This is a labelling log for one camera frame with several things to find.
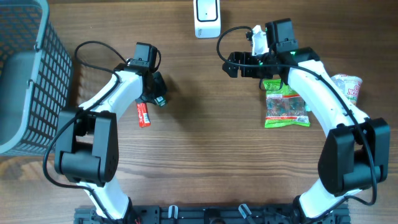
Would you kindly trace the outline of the green white small box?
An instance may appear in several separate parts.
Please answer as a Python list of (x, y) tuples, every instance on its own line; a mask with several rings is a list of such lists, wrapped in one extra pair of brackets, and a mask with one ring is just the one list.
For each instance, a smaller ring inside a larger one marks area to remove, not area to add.
[(155, 99), (156, 104), (159, 107), (164, 107), (167, 104), (166, 99), (163, 96), (159, 96)]

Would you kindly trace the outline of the red snack packet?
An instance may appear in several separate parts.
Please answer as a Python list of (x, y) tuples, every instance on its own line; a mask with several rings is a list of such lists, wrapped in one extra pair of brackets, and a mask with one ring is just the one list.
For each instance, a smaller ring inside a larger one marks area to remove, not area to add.
[(137, 107), (137, 113), (138, 113), (138, 121), (139, 121), (139, 127), (140, 128), (146, 128), (150, 126), (150, 119), (149, 119), (149, 114), (147, 110), (147, 104), (146, 103), (138, 103), (136, 105)]

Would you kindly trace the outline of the green snack packet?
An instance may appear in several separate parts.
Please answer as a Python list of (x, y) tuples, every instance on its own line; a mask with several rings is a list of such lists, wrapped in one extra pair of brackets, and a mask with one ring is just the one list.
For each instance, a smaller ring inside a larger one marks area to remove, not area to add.
[(281, 79), (263, 80), (266, 92), (265, 128), (281, 128), (289, 125), (310, 126), (302, 97)]

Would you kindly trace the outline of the cup noodles container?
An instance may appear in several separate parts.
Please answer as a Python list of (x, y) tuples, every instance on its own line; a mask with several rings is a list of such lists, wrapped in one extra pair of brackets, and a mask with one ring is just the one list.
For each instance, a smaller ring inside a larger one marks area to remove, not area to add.
[(352, 104), (357, 104), (359, 91), (363, 83), (361, 78), (339, 73), (332, 76), (331, 80)]

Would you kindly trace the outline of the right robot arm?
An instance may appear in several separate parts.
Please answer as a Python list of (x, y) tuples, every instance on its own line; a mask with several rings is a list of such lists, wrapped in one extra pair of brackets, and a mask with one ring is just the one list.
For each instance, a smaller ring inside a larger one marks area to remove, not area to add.
[(290, 19), (245, 27), (245, 31), (252, 50), (232, 52), (223, 59), (223, 70), (232, 78), (280, 76), (309, 105), (326, 136), (319, 178), (295, 197), (290, 221), (320, 222), (367, 189), (372, 191), (368, 205), (373, 205), (377, 185), (388, 174), (389, 125), (382, 118), (370, 118), (340, 92), (319, 55), (311, 47), (299, 47)]

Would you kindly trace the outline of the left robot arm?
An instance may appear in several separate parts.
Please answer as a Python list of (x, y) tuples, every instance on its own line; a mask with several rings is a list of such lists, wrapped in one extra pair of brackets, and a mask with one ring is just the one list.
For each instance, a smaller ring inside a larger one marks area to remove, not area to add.
[(55, 170), (69, 181), (63, 188), (88, 194), (95, 205), (87, 211), (90, 222), (141, 222), (115, 176), (117, 124), (132, 103), (137, 106), (140, 127), (150, 126), (147, 104), (165, 106), (167, 87), (158, 71), (160, 63), (160, 50), (138, 42), (134, 56), (110, 71), (110, 81), (94, 97), (59, 114), (58, 131), (49, 146), (55, 151)]

